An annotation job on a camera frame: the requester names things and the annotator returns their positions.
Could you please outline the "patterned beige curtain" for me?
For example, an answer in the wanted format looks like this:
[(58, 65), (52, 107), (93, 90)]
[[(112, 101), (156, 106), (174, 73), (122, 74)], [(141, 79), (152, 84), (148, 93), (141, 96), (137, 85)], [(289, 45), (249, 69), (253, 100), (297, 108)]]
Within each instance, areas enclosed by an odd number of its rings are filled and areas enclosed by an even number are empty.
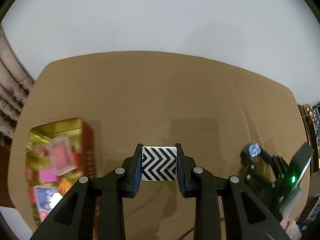
[(22, 108), (34, 85), (1, 28), (1, 134), (12, 139)]

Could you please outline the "pink paper card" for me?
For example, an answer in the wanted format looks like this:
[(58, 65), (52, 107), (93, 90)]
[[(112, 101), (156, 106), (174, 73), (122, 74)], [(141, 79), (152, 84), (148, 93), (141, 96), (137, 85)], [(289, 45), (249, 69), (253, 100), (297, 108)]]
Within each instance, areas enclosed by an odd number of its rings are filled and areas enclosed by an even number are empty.
[(58, 177), (55, 174), (55, 169), (49, 168), (49, 169), (45, 169), (45, 170), (40, 170), (39, 171), (39, 180), (40, 180), (40, 183), (43, 183), (43, 184), (58, 181)]

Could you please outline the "brown wooden door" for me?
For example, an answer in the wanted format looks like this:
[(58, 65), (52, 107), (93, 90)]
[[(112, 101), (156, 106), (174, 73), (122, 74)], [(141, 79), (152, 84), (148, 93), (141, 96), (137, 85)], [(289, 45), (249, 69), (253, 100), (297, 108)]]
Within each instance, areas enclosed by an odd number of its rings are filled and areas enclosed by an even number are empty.
[(15, 208), (8, 189), (9, 158), (10, 151), (4, 146), (0, 146), (0, 205)]

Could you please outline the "gold red toffee tin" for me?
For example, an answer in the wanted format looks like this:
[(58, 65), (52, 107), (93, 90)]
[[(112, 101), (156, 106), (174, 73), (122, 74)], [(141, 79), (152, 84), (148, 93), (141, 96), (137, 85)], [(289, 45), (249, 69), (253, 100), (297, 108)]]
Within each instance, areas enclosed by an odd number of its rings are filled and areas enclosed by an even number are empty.
[(28, 134), (25, 178), (36, 226), (82, 176), (94, 178), (94, 133), (80, 118), (33, 127)]

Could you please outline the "zigzag patterned white cube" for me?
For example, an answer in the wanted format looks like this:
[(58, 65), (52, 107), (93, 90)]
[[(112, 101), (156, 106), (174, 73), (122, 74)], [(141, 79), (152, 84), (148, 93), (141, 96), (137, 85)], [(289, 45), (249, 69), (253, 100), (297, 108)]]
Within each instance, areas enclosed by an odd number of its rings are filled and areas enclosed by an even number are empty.
[(177, 148), (143, 146), (142, 181), (175, 181)]

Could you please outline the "dental floss pick box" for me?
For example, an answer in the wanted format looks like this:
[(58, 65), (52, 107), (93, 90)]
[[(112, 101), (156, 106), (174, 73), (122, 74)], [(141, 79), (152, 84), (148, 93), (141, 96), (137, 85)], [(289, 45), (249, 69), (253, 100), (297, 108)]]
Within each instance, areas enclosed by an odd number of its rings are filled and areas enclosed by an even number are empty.
[(52, 209), (62, 199), (62, 195), (56, 187), (35, 186), (34, 189), (36, 206), (40, 221), (43, 222)]

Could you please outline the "blue patterned keychain pouch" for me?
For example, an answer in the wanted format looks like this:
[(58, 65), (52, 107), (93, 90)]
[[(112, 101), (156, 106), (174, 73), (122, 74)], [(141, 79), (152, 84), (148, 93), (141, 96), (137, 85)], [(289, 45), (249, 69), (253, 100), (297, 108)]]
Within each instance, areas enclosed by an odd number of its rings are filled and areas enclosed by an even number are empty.
[(257, 142), (251, 143), (247, 148), (247, 152), (250, 158), (258, 156), (261, 152), (260, 145)]

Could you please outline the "orange small item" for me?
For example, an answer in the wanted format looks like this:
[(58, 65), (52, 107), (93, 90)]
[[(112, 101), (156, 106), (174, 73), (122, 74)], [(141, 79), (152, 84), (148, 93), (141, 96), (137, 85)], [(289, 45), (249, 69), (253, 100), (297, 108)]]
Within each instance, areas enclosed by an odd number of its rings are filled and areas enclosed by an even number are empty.
[(62, 178), (61, 181), (59, 182), (59, 186), (58, 186), (59, 194), (64, 196), (70, 190), (70, 188), (73, 186), (73, 184), (74, 183), (72, 181), (68, 180), (67, 178)]

